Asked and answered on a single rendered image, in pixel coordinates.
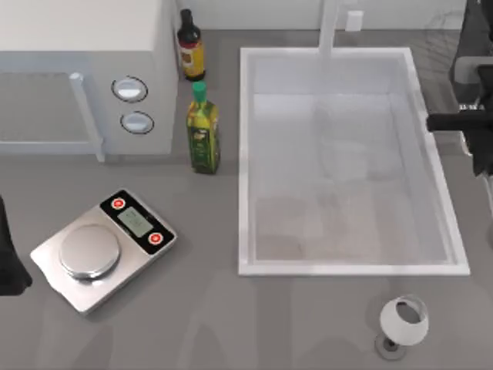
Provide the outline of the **large round microwave knob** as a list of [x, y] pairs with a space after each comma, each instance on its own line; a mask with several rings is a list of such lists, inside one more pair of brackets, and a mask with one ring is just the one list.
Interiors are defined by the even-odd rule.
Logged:
[[135, 76], [114, 80], [111, 84], [113, 95], [125, 103], [138, 103], [143, 101], [148, 93], [147, 85]]

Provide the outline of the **silver kitchen scale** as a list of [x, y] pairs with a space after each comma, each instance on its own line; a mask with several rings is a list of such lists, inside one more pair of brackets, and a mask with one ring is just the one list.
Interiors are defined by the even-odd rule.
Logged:
[[168, 222], [121, 188], [42, 242], [30, 258], [55, 292], [88, 315], [177, 239]]

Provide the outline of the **small round microwave knob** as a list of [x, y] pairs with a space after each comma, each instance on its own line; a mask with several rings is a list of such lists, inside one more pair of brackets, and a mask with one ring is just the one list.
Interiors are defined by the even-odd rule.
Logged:
[[120, 126], [128, 133], [133, 135], [146, 135], [150, 133], [154, 126], [154, 120], [147, 113], [135, 111], [120, 117]]

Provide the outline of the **white wall socket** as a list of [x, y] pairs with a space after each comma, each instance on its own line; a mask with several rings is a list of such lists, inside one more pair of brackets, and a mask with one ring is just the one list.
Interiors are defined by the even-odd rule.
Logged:
[[361, 10], [350, 10], [347, 12], [345, 24], [346, 32], [359, 32], [363, 27], [364, 12]]

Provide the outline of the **white sink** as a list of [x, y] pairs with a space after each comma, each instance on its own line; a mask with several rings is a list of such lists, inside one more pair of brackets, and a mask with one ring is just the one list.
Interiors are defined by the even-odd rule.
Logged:
[[240, 51], [238, 272], [471, 273], [411, 50]]

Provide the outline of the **pale microwave door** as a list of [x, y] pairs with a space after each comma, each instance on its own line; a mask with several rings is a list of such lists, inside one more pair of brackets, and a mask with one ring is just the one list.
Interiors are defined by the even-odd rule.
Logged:
[[69, 74], [91, 76], [75, 62], [26, 53], [0, 55], [0, 156], [94, 155]]

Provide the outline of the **green oil bottle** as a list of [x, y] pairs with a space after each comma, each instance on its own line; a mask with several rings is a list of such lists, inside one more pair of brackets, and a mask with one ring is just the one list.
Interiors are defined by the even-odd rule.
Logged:
[[192, 93], [186, 114], [191, 167], [196, 173], [215, 174], [220, 165], [218, 109], [207, 99], [204, 81], [194, 82]]

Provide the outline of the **tall white tap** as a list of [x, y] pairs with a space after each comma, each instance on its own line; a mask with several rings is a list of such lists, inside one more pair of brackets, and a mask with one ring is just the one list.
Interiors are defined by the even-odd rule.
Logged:
[[321, 58], [329, 59], [334, 46], [341, 0], [322, 0], [318, 51]]

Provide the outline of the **dark bottle with yellow label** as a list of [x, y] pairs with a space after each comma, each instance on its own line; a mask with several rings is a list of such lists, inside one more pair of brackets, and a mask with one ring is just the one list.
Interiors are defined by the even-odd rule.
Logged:
[[181, 66], [187, 80], [196, 82], [206, 75], [204, 46], [201, 30], [195, 25], [189, 8], [180, 11], [181, 25], [177, 32]]

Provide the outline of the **pale microwave oven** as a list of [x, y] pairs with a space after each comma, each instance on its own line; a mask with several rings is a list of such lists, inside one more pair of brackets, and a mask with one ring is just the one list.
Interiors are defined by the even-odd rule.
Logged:
[[[165, 156], [171, 152], [178, 95], [174, 0], [0, 0], [0, 56], [26, 53], [75, 62], [91, 76], [90, 99], [108, 156]], [[125, 103], [114, 80], [135, 76], [147, 97]], [[140, 111], [154, 120], [146, 135], [120, 126]]]

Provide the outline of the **white wine glass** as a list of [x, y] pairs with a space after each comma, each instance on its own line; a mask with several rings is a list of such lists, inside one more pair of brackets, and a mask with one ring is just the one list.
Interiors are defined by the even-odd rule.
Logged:
[[420, 344], [429, 330], [428, 309], [412, 294], [389, 300], [379, 316], [381, 332], [375, 338], [375, 348], [384, 358], [397, 361], [407, 347]]

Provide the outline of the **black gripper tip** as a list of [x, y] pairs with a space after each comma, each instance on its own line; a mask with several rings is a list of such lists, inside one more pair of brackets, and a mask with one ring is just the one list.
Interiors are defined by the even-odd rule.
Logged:
[[5, 203], [0, 195], [0, 297], [19, 296], [32, 283], [32, 277], [12, 242]]

